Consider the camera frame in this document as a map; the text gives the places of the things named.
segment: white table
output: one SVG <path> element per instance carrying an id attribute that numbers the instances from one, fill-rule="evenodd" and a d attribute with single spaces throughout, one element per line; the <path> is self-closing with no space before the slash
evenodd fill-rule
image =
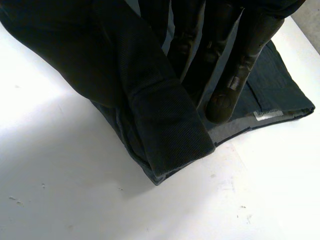
<path id="1" fill-rule="evenodd" d="M 291 18 L 273 41 L 320 107 L 316 50 Z M 240 135 L 155 187 L 99 111 L 0 26 L 0 240 L 319 240 L 319 122 L 316 109 Z"/>

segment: folded fabric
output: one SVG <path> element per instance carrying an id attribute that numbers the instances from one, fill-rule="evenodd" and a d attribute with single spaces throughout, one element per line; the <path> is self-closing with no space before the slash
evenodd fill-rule
<path id="1" fill-rule="evenodd" d="M 136 1 L 131 0 L 128 2 L 130 2 L 130 5 L 133 7 L 133 9 L 138 9 Z M 163 50 L 165 52 L 168 52 L 169 44 L 173 37 L 173 32 L 173 16 L 170 15 L 167 39 L 163 46 Z M 214 125 L 209 122 L 205 117 L 204 108 L 219 80 L 220 74 L 224 69 L 233 45 L 233 41 L 235 39 L 235 35 L 236 30 L 230 37 L 230 41 L 218 62 L 218 66 L 212 76 L 210 86 L 207 89 L 201 106 L 198 109 L 198 114 L 201 117 L 201 120 L 203 121 L 215 147 L 241 133 L 266 127 L 271 124 L 282 123 L 305 117 L 313 113 L 315 109 L 315 106 L 312 104 L 312 102 L 304 95 L 297 84 L 292 80 L 285 64 L 281 59 L 281 56 L 276 50 L 276 47 L 270 41 L 258 58 L 230 121 L 222 125 Z M 152 126 L 157 128 L 157 132 L 153 130 L 150 131 L 149 129 L 149 134 L 147 133 L 146 135 L 141 135 L 132 114 L 134 107 L 132 108 L 129 106 L 124 106 L 122 108 L 111 109 L 103 107 L 95 102 L 92 103 L 97 107 L 97 109 L 99 109 L 109 124 L 113 127 L 130 156 L 142 167 L 145 174 L 155 185 L 159 185 L 181 168 L 197 159 L 197 157 L 189 159 L 178 158 L 176 157 L 175 153 L 172 152 L 172 146 L 169 146 L 168 144 L 160 144 L 159 141 L 157 142 L 157 144 L 159 144 L 158 146 L 152 146 L 152 148 L 159 149 L 159 152 L 155 152 L 151 158 L 150 155 L 146 154 L 146 152 L 150 151 L 149 146 L 144 144 L 147 142 L 145 138 L 146 135 L 147 139 L 163 139 L 161 136 L 162 131 L 166 131 L 166 128 L 171 125 L 170 122 L 167 122 L 165 119 L 163 119 L 163 121 L 159 121 Z M 146 111 L 139 112 L 138 114 L 141 114 L 141 116 L 149 113 L 152 115 L 154 114 L 154 108 L 145 109 Z M 166 117 L 169 117 L 169 115 L 174 117 L 175 115 L 175 112 L 170 110 L 164 110 L 163 112 L 168 114 Z M 176 138 L 171 141 L 170 144 L 179 146 L 186 151 L 190 146 L 184 145 L 184 140 L 179 139 L 181 131 L 185 130 L 186 129 L 183 130 L 179 126 L 171 125 L 170 133 Z M 188 132 L 193 131 L 194 128 L 190 128 L 188 130 Z M 165 167 L 162 166 L 165 158 L 162 159 L 161 156 L 170 155 L 174 156 L 170 160 L 175 162 L 171 163 L 175 167 L 167 170 L 165 174 L 157 174 L 155 168 L 152 168 L 151 162 L 157 162 L 157 166 L 161 166 L 161 168 L 163 168 Z"/>
<path id="2" fill-rule="evenodd" d="M 174 32 L 172 15 L 163 52 L 152 30 L 123 0 L 62 2 L 3 0 L 0 21 L 92 101 L 155 185 L 240 133 L 314 111 L 270 42 L 231 120 L 214 125 L 206 120 L 203 109 L 234 35 L 197 112 L 164 54 Z M 139 10 L 136 0 L 128 2 Z"/>

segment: gloved hand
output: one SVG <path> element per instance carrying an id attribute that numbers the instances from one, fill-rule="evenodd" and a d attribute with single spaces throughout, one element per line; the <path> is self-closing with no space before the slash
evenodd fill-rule
<path id="1" fill-rule="evenodd" d="M 240 18 L 231 55 L 206 107 L 208 120 L 222 124 L 231 117 L 262 48 L 281 27 L 284 18 L 305 0 L 206 0 L 201 42 L 184 77 L 204 1 L 171 1 L 175 30 L 167 58 L 198 107 L 229 35 Z M 141 17 L 150 24 L 161 45 L 167 32 L 169 2 L 139 0 Z"/>

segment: clothing label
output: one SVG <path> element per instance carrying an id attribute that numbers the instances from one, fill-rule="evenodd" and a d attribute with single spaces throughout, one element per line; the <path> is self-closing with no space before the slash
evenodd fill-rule
<path id="1" fill-rule="evenodd" d="M 284 113 L 280 110 L 270 110 L 270 111 L 265 111 L 265 112 L 253 112 L 255 119 L 257 121 L 262 121 L 262 120 L 266 120 L 266 119 L 271 119 L 274 117 L 279 117 L 279 116 L 283 116 Z"/>

